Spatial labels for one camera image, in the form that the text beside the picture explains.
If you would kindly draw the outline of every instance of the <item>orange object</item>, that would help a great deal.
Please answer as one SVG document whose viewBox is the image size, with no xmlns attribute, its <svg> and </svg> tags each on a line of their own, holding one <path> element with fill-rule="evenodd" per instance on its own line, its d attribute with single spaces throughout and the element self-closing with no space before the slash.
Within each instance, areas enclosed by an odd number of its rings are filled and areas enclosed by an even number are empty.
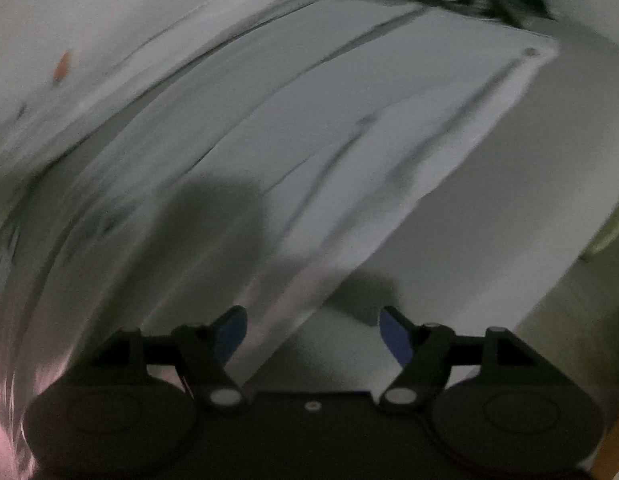
<svg viewBox="0 0 619 480">
<path fill-rule="evenodd" d="M 619 472 L 619 418 L 603 440 L 590 473 L 596 480 L 612 480 Z"/>
<path fill-rule="evenodd" d="M 69 68 L 71 64 L 71 51 L 67 50 L 63 57 L 60 58 L 60 61 L 56 65 L 56 69 L 54 70 L 54 82 L 60 83 L 69 73 Z"/>
</svg>

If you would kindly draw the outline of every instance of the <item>light green object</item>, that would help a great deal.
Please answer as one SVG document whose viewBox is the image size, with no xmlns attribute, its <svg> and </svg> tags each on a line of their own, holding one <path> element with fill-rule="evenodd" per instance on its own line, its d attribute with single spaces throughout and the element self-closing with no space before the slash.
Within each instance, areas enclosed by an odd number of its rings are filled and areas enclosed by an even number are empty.
<svg viewBox="0 0 619 480">
<path fill-rule="evenodd" d="M 584 257 L 594 256 L 600 253 L 605 247 L 619 237 L 619 204 L 605 222 L 605 225 L 598 231 L 587 248 L 583 251 Z"/>
</svg>

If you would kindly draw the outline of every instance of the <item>orange spot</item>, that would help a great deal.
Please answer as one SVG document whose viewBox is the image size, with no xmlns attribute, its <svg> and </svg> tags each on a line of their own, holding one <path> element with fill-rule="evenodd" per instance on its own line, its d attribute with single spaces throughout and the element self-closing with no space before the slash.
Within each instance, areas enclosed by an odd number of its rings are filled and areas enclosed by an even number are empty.
<svg viewBox="0 0 619 480">
<path fill-rule="evenodd" d="M 69 73 L 69 66 L 71 64 L 71 52 L 67 50 L 63 57 L 60 58 L 60 61 L 56 65 L 56 69 L 54 70 L 54 82 L 60 83 Z"/>
</svg>

